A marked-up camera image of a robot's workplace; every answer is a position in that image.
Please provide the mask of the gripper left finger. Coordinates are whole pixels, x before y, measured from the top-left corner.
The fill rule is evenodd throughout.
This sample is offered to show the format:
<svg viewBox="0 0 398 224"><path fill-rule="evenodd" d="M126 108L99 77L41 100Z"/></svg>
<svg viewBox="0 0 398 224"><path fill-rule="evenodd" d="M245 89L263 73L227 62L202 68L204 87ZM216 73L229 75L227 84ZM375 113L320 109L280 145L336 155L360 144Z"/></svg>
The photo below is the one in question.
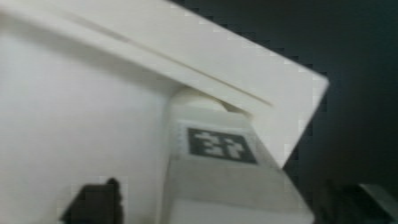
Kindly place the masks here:
<svg viewBox="0 0 398 224"><path fill-rule="evenodd" d="M62 224L124 224L121 183L87 184L60 216Z"/></svg>

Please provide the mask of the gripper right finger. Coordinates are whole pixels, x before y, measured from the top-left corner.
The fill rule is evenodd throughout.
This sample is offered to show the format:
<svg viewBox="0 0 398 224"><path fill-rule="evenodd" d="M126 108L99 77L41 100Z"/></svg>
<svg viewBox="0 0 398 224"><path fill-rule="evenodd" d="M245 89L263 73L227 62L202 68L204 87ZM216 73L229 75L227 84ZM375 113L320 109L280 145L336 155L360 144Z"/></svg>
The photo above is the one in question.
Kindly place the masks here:
<svg viewBox="0 0 398 224"><path fill-rule="evenodd" d="M398 224L398 200L378 185L327 183L318 224Z"/></svg>

